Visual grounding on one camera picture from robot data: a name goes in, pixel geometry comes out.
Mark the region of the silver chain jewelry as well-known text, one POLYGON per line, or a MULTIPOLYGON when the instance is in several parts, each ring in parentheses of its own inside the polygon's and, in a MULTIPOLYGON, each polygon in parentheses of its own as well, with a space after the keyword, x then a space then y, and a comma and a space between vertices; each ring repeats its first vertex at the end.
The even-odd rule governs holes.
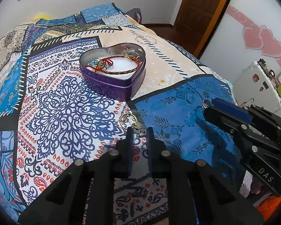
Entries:
POLYGON ((143 138, 146 136, 146 129, 145 127, 142 126, 142 124, 140 122, 135 122, 132 125, 133 129, 134 129, 134 133, 139 137, 139 138, 143 138))

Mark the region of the white suitcase with stickers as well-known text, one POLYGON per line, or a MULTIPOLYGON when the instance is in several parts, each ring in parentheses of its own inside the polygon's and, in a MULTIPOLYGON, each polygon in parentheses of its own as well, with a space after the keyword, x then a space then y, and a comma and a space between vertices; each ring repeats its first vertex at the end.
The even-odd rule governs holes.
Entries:
POLYGON ((276 113, 281 109, 275 73, 264 59, 254 60, 233 83, 233 94, 240 107, 256 105, 276 113))

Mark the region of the orange cloth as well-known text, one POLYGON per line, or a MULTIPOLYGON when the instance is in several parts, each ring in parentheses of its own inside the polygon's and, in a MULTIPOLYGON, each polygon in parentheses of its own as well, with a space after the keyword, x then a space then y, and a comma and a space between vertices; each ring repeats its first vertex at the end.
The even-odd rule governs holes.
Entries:
POLYGON ((281 203, 281 196, 270 195, 265 200, 263 200, 256 209, 262 214, 264 221, 267 221, 270 216, 277 209, 281 203))

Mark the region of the purple heart-shaped tin box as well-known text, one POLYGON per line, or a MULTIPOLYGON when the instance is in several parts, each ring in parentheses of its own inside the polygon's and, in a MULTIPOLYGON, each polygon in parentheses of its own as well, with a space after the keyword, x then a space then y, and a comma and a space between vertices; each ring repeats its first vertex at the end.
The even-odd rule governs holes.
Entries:
POLYGON ((145 50, 134 43, 91 49, 80 59, 87 85, 100 95, 128 101, 139 90, 146 72, 145 50))

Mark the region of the blue patchwork bedspread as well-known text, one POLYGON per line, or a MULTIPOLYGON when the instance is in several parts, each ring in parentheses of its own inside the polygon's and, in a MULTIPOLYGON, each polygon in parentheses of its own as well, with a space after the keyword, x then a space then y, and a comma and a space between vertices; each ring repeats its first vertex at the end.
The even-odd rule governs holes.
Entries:
MULTIPOLYGON (((135 122, 182 159, 205 160, 240 188, 245 170, 231 135, 203 118, 203 100, 235 103, 232 84, 181 46, 100 5, 55 20, 22 23, 0 39, 0 224, 21 214, 75 162, 107 155, 135 122), (134 43, 145 78, 128 101, 93 91, 80 71, 91 49, 134 43)), ((113 224, 167 217, 164 179, 148 170, 146 137, 134 133, 132 173, 114 181, 113 224)))

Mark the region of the white sliding wardrobe door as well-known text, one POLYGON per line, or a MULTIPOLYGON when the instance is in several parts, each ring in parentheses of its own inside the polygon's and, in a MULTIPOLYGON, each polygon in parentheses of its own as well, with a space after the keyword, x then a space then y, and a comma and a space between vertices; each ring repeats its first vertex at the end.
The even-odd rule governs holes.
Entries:
MULTIPOLYGON (((281 82, 281 6, 277 0, 231 0, 200 60, 233 91, 233 83, 259 59, 281 82)), ((281 109, 276 114, 281 117, 281 109)))

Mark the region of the dark purple bag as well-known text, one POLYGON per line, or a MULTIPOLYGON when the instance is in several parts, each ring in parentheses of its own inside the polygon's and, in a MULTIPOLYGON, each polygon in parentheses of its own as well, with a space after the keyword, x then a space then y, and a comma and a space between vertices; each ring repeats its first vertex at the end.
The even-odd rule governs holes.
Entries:
POLYGON ((140 8, 133 8, 127 11, 126 14, 134 19, 137 23, 141 24, 142 16, 140 8))

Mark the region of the yellow plush toy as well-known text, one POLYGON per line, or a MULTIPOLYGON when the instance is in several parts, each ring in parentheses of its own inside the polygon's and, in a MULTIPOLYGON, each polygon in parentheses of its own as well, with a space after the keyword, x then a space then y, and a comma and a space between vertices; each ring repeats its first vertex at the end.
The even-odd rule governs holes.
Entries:
POLYGON ((44 20, 51 20, 51 17, 48 17, 47 15, 41 14, 41 15, 37 15, 34 17, 34 19, 44 19, 44 20))

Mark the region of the brown wooden wardrobe frame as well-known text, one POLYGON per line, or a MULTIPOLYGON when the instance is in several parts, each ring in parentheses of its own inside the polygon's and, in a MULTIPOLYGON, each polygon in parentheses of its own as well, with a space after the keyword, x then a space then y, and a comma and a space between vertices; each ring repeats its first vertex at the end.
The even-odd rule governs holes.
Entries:
POLYGON ((182 0, 175 30, 182 37, 181 46, 194 56, 201 56, 230 0, 182 0))

